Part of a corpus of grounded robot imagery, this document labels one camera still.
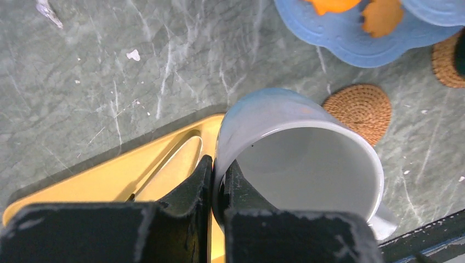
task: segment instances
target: woven coaster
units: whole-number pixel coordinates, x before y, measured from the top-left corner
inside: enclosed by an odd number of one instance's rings
[[[386,133],[391,103],[380,87],[352,85],[331,95],[323,108],[374,146]]]
[[[465,88],[465,78],[461,77],[454,68],[454,51],[460,33],[439,42],[433,46],[433,71],[438,80],[451,88]]]

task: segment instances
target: white cup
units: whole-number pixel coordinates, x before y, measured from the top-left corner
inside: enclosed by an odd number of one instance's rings
[[[214,162],[213,213],[223,225],[219,190],[234,160],[278,209],[347,211],[366,219],[378,240],[397,228],[381,204],[384,174],[370,144],[311,100],[262,89],[225,115]]]

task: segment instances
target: gray marble surface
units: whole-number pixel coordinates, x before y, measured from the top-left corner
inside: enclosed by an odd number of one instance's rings
[[[361,69],[297,39],[270,0],[50,3],[62,30],[34,0],[0,3],[1,210],[254,90],[322,103],[352,83],[392,101],[376,151],[396,234],[465,208],[465,90],[435,79],[430,47]]]

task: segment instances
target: white paint chip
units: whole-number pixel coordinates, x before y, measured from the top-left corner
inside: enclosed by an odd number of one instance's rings
[[[128,59],[140,61],[140,56],[139,56],[139,52],[137,51],[137,49],[133,50],[131,53],[126,53],[126,56],[128,57]]]

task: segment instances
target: blue plate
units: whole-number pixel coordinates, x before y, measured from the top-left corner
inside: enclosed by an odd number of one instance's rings
[[[438,26],[465,26],[465,0],[402,0],[416,17]]]
[[[317,15],[313,5],[303,0],[275,0],[275,4],[286,26],[298,38],[325,47],[342,61],[357,67],[385,65],[411,48],[441,42],[462,29],[462,26],[435,26],[405,11],[394,32],[372,38],[362,30],[361,11],[368,0],[347,12],[323,16]]]

